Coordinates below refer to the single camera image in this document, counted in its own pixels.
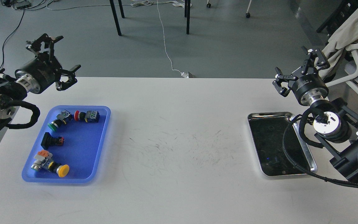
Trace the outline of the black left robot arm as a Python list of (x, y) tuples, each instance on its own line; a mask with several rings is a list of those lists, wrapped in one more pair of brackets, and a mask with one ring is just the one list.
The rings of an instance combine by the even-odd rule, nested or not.
[[(36, 105), (24, 101), (29, 92), (41, 94), (52, 84), (58, 91), (65, 91), (77, 83), (75, 72), (81, 65), (65, 70), (54, 55), (54, 45), (62, 39), (63, 36), (42, 34), (34, 41), (27, 41), (26, 49), (34, 53), (34, 58), (17, 69), (15, 77), (6, 75), (5, 70), (0, 69), (0, 130), (4, 127), (27, 129), (36, 124), (41, 112)], [(17, 107), (31, 110), (29, 122), (11, 124)]]

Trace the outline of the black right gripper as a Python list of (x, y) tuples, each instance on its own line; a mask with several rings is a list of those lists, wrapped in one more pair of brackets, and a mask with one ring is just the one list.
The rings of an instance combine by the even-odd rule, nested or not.
[(297, 79), (297, 76), (294, 75), (283, 75), (280, 68), (275, 67), (277, 74), (272, 84), (283, 97), (287, 97), (292, 90), (300, 105), (311, 106), (328, 96), (328, 88), (318, 73), (321, 70), (328, 69), (330, 63), (319, 48), (307, 49), (302, 46), (301, 49), (306, 54), (306, 59), (300, 70), (300, 74), (303, 76)]

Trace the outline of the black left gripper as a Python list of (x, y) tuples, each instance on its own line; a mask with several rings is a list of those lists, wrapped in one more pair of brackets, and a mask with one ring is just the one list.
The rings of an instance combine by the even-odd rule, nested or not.
[[(54, 44), (64, 37), (50, 37), (42, 34), (34, 41), (26, 41), (26, 49), (35, 55), (21, 68), (15, 71), (16, 83), (22, 85), (27, 92), (40, 94), (55, 82), (57, 91), (65, 91), (78, 82), (75, 72), (81, 65), (75, 65), (71, 70), (62, 69), (61, 64), (54, 56)], [(60, 81), (61, 76), (68, 78)]]

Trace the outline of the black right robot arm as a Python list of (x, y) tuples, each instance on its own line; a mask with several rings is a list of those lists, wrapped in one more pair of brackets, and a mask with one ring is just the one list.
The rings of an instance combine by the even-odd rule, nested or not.
[(287, 152), (284, 131), (282, 149), (288, 161), (302, 173), (344, 187), (358, 188), (358, 114), (348, 108), (342, 98), (326, 100), (329, 90), (319, 71), (330, 67), (320, 49), (306, 49), (303, 65), (284, 75), (275, 68), (276, 77), (272, 82), (277, 92), (286, 97), (293, 92), (297, 102), (308, 109), (297, 115), (290, 124), (299, 122), (299, 135), (309, 146), (326, 148), (333, 158), (332, 166), (346, 178), (335, 180), (317, 175), (298, 164)]

